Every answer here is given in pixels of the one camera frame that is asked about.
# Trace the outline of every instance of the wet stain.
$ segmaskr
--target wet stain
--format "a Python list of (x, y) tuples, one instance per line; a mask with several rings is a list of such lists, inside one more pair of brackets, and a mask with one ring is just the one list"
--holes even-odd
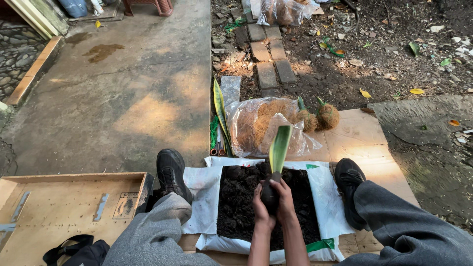
[(95, 56), (89, 58), (88, 61), (89, 63), (97, 63), (113, 54), (117, 49), (125, 49), (125, 46), (120, 44), (99, 44), (90, 49), (88, 53), (83, 54), (83, 56), (95, 54)]
[(87, 32), (81, 32), (72, 35), (71, 37), (66, 39), (67, 44), (72, 44), (72, 48), (76, 46), (76, 44), (79, 44), (82, 41), (85, 41), (89, 39), (92, 36), (92, 34), (87, 33)]

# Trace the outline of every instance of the potting soil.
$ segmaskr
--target potting soil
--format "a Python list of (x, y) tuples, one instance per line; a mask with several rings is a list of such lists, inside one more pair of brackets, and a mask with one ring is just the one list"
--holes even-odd
[[(253, 194), (260, 180), (271, 173), (268, 160), (251, 167), (223, 167), (220, 180), (217, 234), (251, 242), (254, 229)], [(314, 201), (305, 170), (283, 170), (282, 178), (292, 191), (296, 216), (307, 244), (320, 240)], [(271, 235), (270, 251), (284, 249), (281, 224)]]

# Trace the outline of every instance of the black shoe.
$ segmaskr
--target black shoe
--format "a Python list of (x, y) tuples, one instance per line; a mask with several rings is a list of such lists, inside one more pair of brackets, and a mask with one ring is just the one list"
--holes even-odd
[(365, 174), (351, 159), (343, 158), (337, 163), (335, 183), (345, 198), (345, 218), (348, 224), (356, 230), (366, 229), (366, 231), (371, 231), (366, 221), (356, 211), (355, 202), (353, 201), (356, 189), (365, 181)]
[(156, 172), (161, 185), (160, 192), (167, 195), (171, 192), (183, 197), (192, 204), (191, 191), (184, 184), (184, 158), (174, 149), (163, 149), (156, 158)]

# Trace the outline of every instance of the wooden box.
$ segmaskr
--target wooden box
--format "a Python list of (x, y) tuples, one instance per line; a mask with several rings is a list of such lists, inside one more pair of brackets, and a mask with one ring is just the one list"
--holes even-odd
[(144, 172), (2, 177), (0, 264), (46, 266), (43, 255), (78, 234), (111, 246), (145, 211), (154, 180)]

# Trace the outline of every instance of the concrete path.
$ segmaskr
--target concrete path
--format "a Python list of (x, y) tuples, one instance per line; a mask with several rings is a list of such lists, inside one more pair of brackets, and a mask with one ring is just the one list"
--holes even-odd
[(56, 64), (0, 137), (16, 175), (147, 171), (160, 149), (203, 166), (210, 117), (210, 1), (177, 0), (157, 16), (72, 29)]
[[(454, 134), (473, 128), (473, 96), (440, 95), (368, 107), (374, 109), (420, 206), (457, 226), (470, 227), (473, 140), (458, 146)], [(448, 124), (452, 119), (461, 125)]]

